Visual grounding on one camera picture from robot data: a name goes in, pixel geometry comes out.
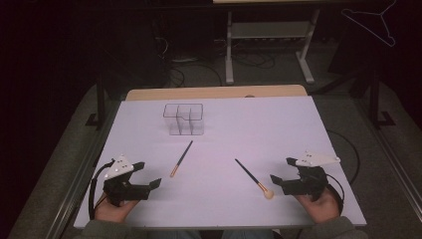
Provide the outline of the black metal stand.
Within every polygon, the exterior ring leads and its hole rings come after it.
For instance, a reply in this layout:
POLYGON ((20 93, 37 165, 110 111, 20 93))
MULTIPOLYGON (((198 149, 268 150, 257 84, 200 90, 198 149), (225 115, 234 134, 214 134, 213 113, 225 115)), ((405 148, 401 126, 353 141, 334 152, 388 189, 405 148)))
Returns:
POLYGON ((86 125, 94 126, 96 130, 103 127, 106 119, 106 92, 104 87, 103 77, 97 75, 96 77, 96 90, 97 90, 97 111, 94 114, 90 114, 86 125))
POLYGON ((381 129, 383 126, 395 125, 394 120, 388 112, 381 112, 379 110, 379 86, 379 74, 374 70, 369 84, 368 116, 376 129, 381 129))

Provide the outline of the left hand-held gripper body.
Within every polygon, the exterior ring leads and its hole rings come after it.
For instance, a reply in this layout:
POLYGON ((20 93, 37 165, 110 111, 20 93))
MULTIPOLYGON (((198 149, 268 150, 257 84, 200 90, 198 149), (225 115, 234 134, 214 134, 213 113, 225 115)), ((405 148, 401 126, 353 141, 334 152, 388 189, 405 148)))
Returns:
POLYGON ((133 171, 132 163, 121 155, 105 174, 103 191, 114 206, 120 206, 123 201, 146 200, 149 196, 148 185, 135 185, 129 182, 133 171))

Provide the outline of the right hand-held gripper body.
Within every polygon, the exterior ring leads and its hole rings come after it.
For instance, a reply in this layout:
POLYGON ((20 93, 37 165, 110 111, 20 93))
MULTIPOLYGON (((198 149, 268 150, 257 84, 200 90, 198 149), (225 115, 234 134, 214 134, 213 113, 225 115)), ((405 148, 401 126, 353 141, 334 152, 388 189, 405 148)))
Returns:
POLYGON ((299 179, 284 180, 282 189, 286 195, 310 195, 312 201, 320 198, 325 189, 335 195, 337 191, 328 183, 327 174, 322 168, 323 165, 340 163, 340 158, 334 155, 326 155, 306 151, 303 156, 297 159, 299 179))

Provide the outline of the clear plastic organizer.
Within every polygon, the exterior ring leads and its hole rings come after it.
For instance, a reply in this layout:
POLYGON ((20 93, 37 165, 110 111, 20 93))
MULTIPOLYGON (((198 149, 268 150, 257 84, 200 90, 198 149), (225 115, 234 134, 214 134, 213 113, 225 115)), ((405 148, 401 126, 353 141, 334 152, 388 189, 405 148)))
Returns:
POLYGON ((203 113, 202 104, 167 104, 162 116, 170 135, 202 135, 203 113))

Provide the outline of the white frame desk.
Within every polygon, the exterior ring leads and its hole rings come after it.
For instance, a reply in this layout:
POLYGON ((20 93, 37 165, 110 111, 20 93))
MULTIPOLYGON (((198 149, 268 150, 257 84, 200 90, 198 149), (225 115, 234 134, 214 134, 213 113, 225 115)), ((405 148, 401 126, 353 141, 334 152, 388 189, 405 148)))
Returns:
MULTIPOLYGON (((213 0, 218 6, 229 4, 270 4, 270 3, 303 3, 305 0, 213 0)), ((226 57, 225 76, 228 85, 234 84, 233 71, 233 40, 247 39, 304 39, 304 45, 296 52, 297 61, 300 65, 307 84, 313 84, 315 79, 307 62, 308 50, 317 26, 320 8, 312 9, 311 17, 306 21, 270 21, 270 22, 235 22, 233 11, 227 13, 226 33, 226 57)))

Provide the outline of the person's left hand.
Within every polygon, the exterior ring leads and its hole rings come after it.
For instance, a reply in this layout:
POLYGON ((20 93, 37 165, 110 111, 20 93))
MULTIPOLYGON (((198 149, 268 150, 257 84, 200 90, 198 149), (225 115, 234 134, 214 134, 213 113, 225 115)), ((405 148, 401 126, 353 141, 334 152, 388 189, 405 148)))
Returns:
POLYGON ((130 211, 138 204, 137 200, 124 201, 114 206, 107 199, 101 199, 95 209, 95 219, 115 223, 123 223, 130 211))

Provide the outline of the person's right hand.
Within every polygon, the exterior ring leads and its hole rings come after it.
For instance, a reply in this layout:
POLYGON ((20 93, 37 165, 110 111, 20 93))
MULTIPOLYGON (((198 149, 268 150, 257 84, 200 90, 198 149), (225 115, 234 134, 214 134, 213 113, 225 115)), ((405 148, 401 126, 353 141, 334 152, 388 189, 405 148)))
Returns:
POLYGON ((325 223, 340 216, 335 196, 328 189, 325 189, 316 201, 312 201, 307 195, 296 195, 295 199, 316 224, 325 223))

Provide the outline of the white clothes hanger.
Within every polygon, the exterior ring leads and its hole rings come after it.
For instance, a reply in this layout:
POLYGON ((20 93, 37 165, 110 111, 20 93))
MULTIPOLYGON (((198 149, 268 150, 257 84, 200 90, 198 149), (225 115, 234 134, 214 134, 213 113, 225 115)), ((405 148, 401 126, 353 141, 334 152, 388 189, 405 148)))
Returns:
POLYGON ((341 15, 370 33, 386 46, 392 48, 396 45, 396 41, 390 33, 389 26, 384 18, 384 15, 396 4, 396 1, 397 0, 393 0, 392 3, 380 12, 342 9, 341 15))

